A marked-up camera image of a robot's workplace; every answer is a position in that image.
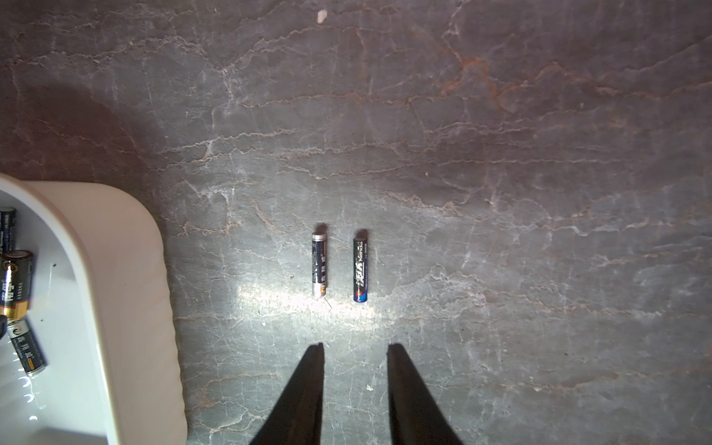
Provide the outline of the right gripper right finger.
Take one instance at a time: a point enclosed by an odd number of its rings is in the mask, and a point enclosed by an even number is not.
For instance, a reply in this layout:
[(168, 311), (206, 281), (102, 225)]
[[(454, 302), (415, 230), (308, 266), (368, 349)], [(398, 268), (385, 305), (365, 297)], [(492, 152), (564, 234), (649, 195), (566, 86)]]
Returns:
[(393, 444), (463, 444), (448, 424), (402, 344), (387, 353)]

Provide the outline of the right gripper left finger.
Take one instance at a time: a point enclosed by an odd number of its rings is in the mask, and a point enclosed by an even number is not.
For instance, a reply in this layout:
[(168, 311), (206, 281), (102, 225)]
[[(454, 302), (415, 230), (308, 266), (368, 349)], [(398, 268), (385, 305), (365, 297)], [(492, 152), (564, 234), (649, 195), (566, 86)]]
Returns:
[(272, 412), (251, 444), (320, 444), (324, 400), (324, 345), (303, 354)]

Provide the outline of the black silver AAA battery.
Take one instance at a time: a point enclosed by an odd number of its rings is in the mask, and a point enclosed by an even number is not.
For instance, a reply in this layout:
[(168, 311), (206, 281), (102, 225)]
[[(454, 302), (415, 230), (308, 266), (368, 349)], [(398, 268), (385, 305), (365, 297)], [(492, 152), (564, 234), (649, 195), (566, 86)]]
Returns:
[(315, 232), (311, 236), (311, 275), (313, 276), (313, 294), (315, 297), (326, 296), (327, 287), (327, 261), (326, 261), (326, 234)]

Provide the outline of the black gold AA battery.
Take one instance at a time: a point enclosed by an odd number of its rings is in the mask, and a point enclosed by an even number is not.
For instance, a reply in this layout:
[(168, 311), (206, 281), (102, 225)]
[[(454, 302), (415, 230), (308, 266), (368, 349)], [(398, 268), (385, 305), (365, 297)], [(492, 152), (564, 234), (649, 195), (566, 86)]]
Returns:
[(33, 258), (29, 250), (11, 250), (1, 255), (1, 311), (9, 321), (22, 319), (29, 310)]

